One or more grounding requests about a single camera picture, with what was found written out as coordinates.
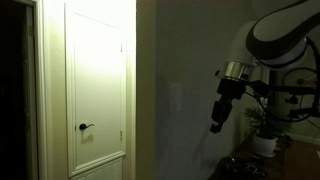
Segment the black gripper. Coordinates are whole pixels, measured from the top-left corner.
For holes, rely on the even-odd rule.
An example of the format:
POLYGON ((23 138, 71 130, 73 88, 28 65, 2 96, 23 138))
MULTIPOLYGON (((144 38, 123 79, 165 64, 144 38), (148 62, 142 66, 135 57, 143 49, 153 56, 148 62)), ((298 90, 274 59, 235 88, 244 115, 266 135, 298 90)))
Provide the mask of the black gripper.
POLYGON ((217 134, 221 131, 224 122, 228 119, 233 108, 231 99, 240 99, 246 91, 245 83, 230 79, 222 79, 219 83, 217 93, 225 98, 216 101, 213 106, 211 119, 213 120, 210 131, 217 134))

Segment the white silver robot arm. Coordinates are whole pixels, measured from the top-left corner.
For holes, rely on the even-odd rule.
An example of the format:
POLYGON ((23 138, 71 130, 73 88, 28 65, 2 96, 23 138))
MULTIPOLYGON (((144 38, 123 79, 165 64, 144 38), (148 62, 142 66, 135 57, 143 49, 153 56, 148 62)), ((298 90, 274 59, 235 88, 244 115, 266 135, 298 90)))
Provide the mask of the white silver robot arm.
POLYGON ((244 24, 236 35, 228 60, 216 72, 221 79, 214 103, 210 131, 218 133, 232 110, 232 101, 239 99, 247 87, 255 98, 266 98, 274 88, 251 79, 255 67, 271 70, 290 68, 303 59, 314 43, 308 34, 320 25, 320 0, 298 0, 262 18, 244 24))

